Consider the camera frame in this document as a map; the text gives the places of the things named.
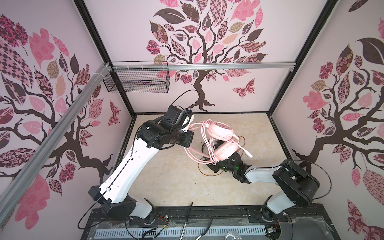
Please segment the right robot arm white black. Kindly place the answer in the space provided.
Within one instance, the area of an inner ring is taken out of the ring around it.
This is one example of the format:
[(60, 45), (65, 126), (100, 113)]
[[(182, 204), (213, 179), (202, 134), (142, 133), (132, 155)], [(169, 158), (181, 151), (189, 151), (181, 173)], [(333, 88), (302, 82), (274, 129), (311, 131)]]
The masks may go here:
[(260, 214), (266, 222), (281, 212), (294, 206), (308, 207), (320, 187), (319, 181), (294, 161), (285, 160), (274, 167), (255, 167), (243, 163), (238, 153), (213, 164), (208, 164), (214, 172), (223, 170), (231, 173), (240, 183), (273, 183), (281, 191), (271, 195), (261, 206)]

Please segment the left aluminium rail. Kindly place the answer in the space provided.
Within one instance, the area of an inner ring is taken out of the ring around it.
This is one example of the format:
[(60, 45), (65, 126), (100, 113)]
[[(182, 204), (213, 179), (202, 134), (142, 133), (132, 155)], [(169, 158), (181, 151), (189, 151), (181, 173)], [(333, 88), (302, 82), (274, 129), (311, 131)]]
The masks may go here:
[(20, 173), (10, 183), (1, 195), (1, 224), (5, 222), (20, 198), (32, 184), (44, 163), (50, 158), (62, 137), (70, 125), (79, 115), (81, 109), (86, 105), (97, 86), (110, 72), (110, 63), (103, 63), (93, 74), (90, 82), (83, 88), (81, 94), (74, 100), (63, 117), (59, 120), (53, 131), (47, 136), (43, 143), (37, 148), (35, 154), (21, 169)]

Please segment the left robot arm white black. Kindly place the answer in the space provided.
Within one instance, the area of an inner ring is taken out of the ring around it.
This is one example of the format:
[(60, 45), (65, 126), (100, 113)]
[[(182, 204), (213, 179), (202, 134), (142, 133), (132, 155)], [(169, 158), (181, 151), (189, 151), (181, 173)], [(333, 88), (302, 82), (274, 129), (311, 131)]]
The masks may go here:
[(99, 187), (89, 190), (107, 217), (117, 221), (137, 217), (146, 224), (154, 221), (156, 207), (148, 200), (135, 200), (128, 192), (144, 166), (160, 150), (191, 145), (194, 133), (188, 128), (193, 116), (191, 110), (169, 106), (163, 116), (146, 121), (138, 128), (131, 149), (117, 169)]

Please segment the pink headphones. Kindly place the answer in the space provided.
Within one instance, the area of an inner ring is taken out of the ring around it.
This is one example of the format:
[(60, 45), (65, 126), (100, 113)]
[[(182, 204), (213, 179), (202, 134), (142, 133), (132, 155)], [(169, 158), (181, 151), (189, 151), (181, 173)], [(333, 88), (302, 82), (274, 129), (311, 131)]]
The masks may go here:
[(215, 165), (216, 162), (223, 161), (238, 150), (243, 150), (248, 157), (253, 155), (240, 145), (240, 137), (235, 134), (232, 127), (221, 122), (206, 120), (191, 124), (189, 131), (194, 132), (199, 130), (204, 143), (208, 149), (205, 154), (190, 146), (184, 148), (187, 156), (193, 161), (208, 165)]

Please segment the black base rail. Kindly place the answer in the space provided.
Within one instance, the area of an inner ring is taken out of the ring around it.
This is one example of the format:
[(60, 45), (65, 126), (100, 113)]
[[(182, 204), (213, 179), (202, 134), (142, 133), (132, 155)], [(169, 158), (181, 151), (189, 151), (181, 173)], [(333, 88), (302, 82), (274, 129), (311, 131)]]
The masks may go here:
[(312, 204), (308, 208), (291, 207), (280, 213), (272, 222), (266, 222), (260, 214), (258, 205), (242, 206), (192, 206), (192, 207), (158, 207), (155, 219), (150, 224), (144, 224), (140, 218), (129, 217), (124, 221), (116, 221), (106, 217), (100, 209), (91, 212), (82, 240), (94, 240), (98, 229), (141, 229), (150, 228), (161, 231), (166, 228), (210, 227), (216, 226), (265, 226), (264, 236), (240, 236), (230, 232), (224, 237), (179, 238), (152, 237), (146, 239), (146, 233), (140, 238), (112, 240), (339, 240), (330, 217), (321, 204)]

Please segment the back aluminium rail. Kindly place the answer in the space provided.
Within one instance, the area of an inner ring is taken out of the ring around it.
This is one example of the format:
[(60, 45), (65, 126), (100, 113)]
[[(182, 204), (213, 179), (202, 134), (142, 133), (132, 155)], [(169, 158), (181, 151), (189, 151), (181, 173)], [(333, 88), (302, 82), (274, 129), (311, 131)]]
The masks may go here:
[(259, 63), (221, 63), (221, 64), (136, 64), (125, 62), (120, 65), (114, 64), (111, 70), (169, 70), (169, 71), (189, 71), (189, 70), (230, 70), (230, 69), (294, 69), (294, 62), (259, 62)]

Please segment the aluminium rail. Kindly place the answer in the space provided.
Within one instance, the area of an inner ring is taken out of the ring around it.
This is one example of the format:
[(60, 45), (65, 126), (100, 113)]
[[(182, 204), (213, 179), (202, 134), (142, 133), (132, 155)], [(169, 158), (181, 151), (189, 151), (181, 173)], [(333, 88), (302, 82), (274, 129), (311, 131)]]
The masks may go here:
[(81, 94), (74, 100), (63, 117), (59, 120), (53, 131), (47, 136), (43, 143), (37, 148), (35, 154), (21, 169), (20, 173), (10, 183), (1, 195), (1, 224), (5, 222), (20, 198), (32, 184), (44, 163), (50, 158), (62, 137), (70, 125), (79, 115), (81, 109), (86, 105), (97, 86), (110, 72), (110, 63), (103, 63), (93, 74), (90, 82), (83, 88)]
[(259, 62), (259, 63), (221, 63), (221, 64), (136, 64), (125, 62), (120, 65), (114, 64), (111, 70), (169, 70), (169, 71), (189, 71), (189, 70), (230, 70), (230, 69), (294, 69), (294, 62)]

